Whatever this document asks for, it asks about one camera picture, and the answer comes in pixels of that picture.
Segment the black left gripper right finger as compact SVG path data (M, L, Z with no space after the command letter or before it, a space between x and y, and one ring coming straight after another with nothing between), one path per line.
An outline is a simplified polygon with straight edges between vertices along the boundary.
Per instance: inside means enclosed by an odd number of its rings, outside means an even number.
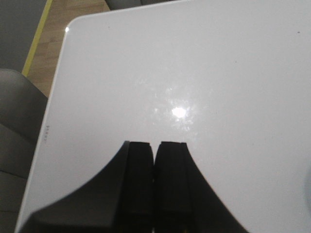
M246 231L205 180L187 144L162 142L155 159L155 232Z

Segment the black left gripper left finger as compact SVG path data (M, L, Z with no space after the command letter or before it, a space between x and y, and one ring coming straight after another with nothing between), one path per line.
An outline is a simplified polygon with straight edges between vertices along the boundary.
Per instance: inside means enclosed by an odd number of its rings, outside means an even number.
M126 141L87 183L31 214L21 233L150 233L153 153Z

